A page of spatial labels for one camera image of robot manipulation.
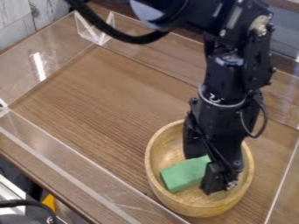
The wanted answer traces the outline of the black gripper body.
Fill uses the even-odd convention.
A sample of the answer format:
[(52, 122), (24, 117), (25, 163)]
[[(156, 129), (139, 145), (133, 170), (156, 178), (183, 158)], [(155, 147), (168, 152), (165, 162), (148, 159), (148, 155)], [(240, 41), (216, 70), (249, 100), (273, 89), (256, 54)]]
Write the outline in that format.
[(209, 160), (227, 171), (243, 172), (241, 143), (247, 137), (257, 138), (265, 129), (261, 126), (257, 133), (252, 133), (259, 112), (265, 112), (263, 94), (253, 93), (225, 103), (199, 93), (191, 98), (189, 107), (187, 116), (200, 133)]

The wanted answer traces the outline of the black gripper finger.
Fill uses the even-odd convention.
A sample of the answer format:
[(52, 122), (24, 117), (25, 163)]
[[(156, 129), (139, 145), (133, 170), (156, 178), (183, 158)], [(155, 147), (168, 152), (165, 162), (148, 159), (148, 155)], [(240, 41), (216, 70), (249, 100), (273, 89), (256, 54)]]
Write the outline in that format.
[(208, 162), (205, 165), (205, 172), (200, 182), (200, 189), (207, 195), (220, 191), (227, 191), (237, 185), (237, 173), (225, 168), (215, 162)]
[(187, 159), (200, 158), (207, 154), (201, 135), (188, 116), (183, 122), (183, 154)]

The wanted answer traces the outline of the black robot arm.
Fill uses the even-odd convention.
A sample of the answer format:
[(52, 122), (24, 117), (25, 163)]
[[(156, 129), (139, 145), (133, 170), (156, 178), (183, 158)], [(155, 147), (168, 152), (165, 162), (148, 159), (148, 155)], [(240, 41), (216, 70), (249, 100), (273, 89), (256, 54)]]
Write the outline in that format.
[(236, 186), (244, 170), (241, 144), (264, 132), (255, 129), (257, 117), (267, 115), (261, 88), (276, 72), (273, 13), (267, 2), (128, 0), (136, 17), (152, 29), (135, 36), (109, 25), (85, 0), (64, 1), (101, 32), (129, 44), (149, 44), (177, 28), (203, 34), (207, 70), (183, 122), (183, 153), (188, 159), (209, 158), (200, 181), (205, 194)]

